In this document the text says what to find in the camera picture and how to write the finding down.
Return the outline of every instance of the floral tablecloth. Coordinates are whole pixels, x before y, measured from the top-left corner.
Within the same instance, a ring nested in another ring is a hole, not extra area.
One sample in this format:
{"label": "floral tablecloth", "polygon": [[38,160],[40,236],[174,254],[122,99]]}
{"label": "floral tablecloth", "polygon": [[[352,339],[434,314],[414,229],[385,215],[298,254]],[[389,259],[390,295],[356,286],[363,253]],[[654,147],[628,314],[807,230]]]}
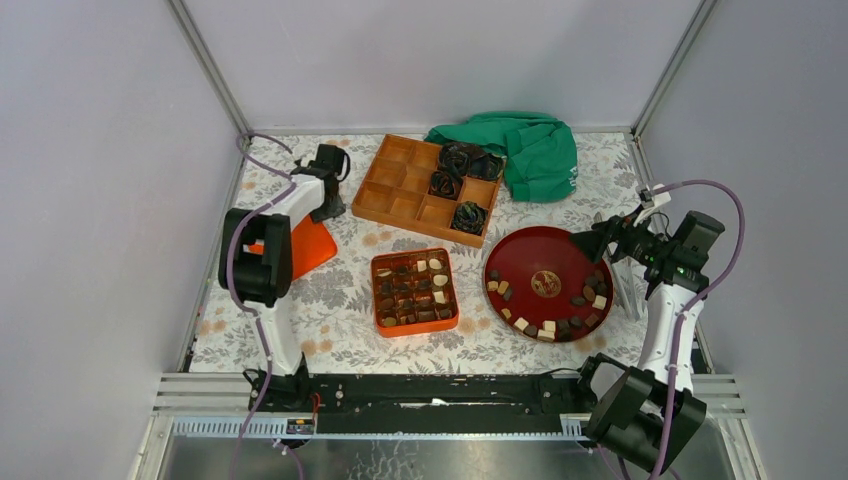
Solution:
{"label": "floral tablecloth", "polygon": [[[314,158],[319,143],[343,147],[352,172],[341,185],[349,206],[382,135],[286,136],[295,158]],[[480,274],[495,243],[510,232],[533,225],[570,231],[590,227],[596,212],[604,217],[629,212],[638,204],[637,176],[624,135],[575,134],[579,177],[577,191],[553,204],[512,202],[505,185],[481,249],[455,244],[354,217],[348,211],[325,222],[339,247],[338,255],[292,284],[294,334],[315,373],[534,373],[580,366],[602,351],[625,363],[638,359],[645,336],[644,318],[628,319],[614,306],[603,325],[571,344],[547,344],[516,333],[487,303]],[[289,171],[292,157],[271,142],[257,139],[258,159]],[[285,186],[285,181],[252,165],[246,167],[236,205],[253,208]],[[459,299],[459,325],[446,332],[387,339],[374,327],[369,262],[378,254],[444,247],[451,256]],[[191,372],[240,372],[264,366],[259,345],[242,315],[209,279],[210,293],[197,327]]]}

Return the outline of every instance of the green towel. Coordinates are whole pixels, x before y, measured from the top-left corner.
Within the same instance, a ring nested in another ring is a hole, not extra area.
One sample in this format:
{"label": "green towel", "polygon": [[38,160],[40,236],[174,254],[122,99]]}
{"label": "green towel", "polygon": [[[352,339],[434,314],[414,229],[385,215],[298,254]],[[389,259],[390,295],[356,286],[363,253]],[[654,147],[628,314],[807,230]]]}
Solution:
{"label": "green towel", "polygon": [[468,142],[507,156],[504,179],[518,202],[555,202],[577,185],[577,146],[562,121],[534,112],[488,112],[430,130],[427,142]]}

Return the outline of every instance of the red round tray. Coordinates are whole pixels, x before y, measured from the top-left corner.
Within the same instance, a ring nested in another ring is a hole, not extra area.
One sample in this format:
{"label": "red round tray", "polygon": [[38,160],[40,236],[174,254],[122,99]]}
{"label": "red round tray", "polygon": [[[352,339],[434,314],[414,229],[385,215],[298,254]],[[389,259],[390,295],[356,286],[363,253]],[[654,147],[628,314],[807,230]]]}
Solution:
{"label": "red round tray", "polygon": [[[609,267],[603,261],[597,265],[589,262],[569,241],[570,235],[570,232],[554,227],[523,228],[504,237],[492,249],[483,271],[483,289],[499,317],[503,318],[502,309],[509,309],[512,317],[505,320],[509,325],[522,317],[541,330],[545,320],[569,319],[577,315],[585,322],[592,313],[600,317],[592,328],[585,323],[579,329],[572,328],[570,340],[557,340],[567,343],[585,337],[604,323],[614,295]],[[608,287],[606,307],[597,310],[592,308],[591,302],[575,307],[571,304],[571,297],[583,295],[586,277],[597,269],[604,272],[604,282]],[[492,270],[497,270],[501,281],[506,280],[512,287],[509,302],[498,292],[489,292],[486,288],[488,272]]]}

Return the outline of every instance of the white wall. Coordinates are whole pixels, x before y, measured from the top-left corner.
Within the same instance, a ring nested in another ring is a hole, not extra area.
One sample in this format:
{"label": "white wall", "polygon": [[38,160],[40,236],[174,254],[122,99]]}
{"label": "white wall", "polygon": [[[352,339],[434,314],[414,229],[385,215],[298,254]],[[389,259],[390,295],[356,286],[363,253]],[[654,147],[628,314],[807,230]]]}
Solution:
{"label": "white wall", "polygon": [[[726,182],[748,230],[740,263],[703,326],[733,372],[774,480],[844,478],[848,420],[848,4],[722,2],[644,144],[658,181]],[[721,193],[675,195],[733,224]]]}
{"label": "white wall", "polygon": [[698,0],[191,0],[257,128],[422,130],[498,109],[630,125]]}
{"label": "white wall", "polygon": [[163,1],[0,13],[0,478],[125,478],[236,168]]}

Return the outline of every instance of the compartment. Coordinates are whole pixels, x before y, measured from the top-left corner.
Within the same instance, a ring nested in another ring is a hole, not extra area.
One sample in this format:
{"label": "compartment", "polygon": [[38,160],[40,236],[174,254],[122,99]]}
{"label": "compartment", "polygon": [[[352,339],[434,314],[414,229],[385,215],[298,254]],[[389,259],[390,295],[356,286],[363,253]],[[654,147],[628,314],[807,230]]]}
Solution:
{"label": "compartment", "polygon": [[459,194],[459,202],[474,202],[486,210],[490,210],[497,196],[498,184],[465,177],[462,192]]}
{"label": "compartment", "polygon": [[404,190],[395,190],[392,194],[389,214],[399,218],[414,219],[424,201],[424,195]]}
{"label": "compartment", "polygon": [[430,175],[432,173],[431,170],[426,168],[406,165],[398,186],[410,192],[427,193],[427,190],[430,189]]}
{"label": "compartment", "polygon": [[389,208],[391,195],[391,187],[365,181],[362,182],[356,203],[366,210],[385,212]]}
{"label": "compartment", "polygon": [[380,150],[377,151],[377,161],[408,162],[416,143],[409,138],[386,135]]}
{"label": "compartment", "polygon": [[441,149],[441,146],[432,143],[418,143],[412,151],[412,159],[409,163],[431,172],[435,171],[436,165],[439,163],[439,151]]}
{"label": "compartment", "polygon": [[376,160],[374,165],[371,166],[371,170],[368,172],[365,180],[394,187],[400,180],[402,173],[402,163]]}
{"label": "compartment", "polygon": [[452,200],[426,195],[418,220],[427,226],[449,228],[456,205]]}

